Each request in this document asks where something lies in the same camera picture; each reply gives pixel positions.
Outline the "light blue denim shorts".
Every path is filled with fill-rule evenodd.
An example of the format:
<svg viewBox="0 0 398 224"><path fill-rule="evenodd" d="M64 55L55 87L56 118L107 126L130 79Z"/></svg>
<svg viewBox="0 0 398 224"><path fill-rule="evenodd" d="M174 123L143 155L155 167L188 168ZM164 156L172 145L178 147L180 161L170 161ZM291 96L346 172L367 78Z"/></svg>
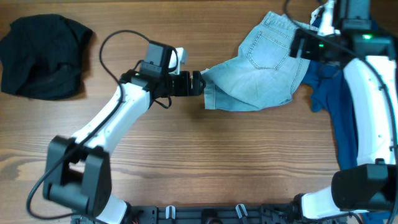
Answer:
<svg viewBox="0 0 398 224"><path fill-rule="evenodd" d="M259 111L291 102L310 64L290 56L296 29L286 15L268 12L235 58L202 71L205 108Z"/></svg>

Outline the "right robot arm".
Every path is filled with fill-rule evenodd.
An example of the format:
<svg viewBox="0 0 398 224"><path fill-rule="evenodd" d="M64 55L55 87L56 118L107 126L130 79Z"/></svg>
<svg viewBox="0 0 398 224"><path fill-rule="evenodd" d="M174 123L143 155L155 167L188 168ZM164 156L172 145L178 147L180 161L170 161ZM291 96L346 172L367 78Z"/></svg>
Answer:
<svg viewBox="0 0 398 224"><path fill-rule="evenodd" d="M328 1L317 31L298 26L290 54L336 62L352 96L358 165L337 172L331 185L301 194L293 220L322 222L366 212L397 214L397 63L391 35L372 30L369 1Z"/></svg>

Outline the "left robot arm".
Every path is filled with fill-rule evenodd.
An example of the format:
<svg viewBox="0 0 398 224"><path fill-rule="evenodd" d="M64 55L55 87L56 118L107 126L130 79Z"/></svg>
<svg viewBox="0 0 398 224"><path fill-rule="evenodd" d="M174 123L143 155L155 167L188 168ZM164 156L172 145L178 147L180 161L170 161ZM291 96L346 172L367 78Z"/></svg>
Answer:
<svg viewBox="0 0 398 224"><path fill-rule="evenodd" d="M106 106L70 138L54 137L47 151L43 197L100 223L132 223L131 206L114 196L110 156L134 122L158 98L201 95L200 72L182 71L184 48L149 43L144 60L121 75Z"/></svg>

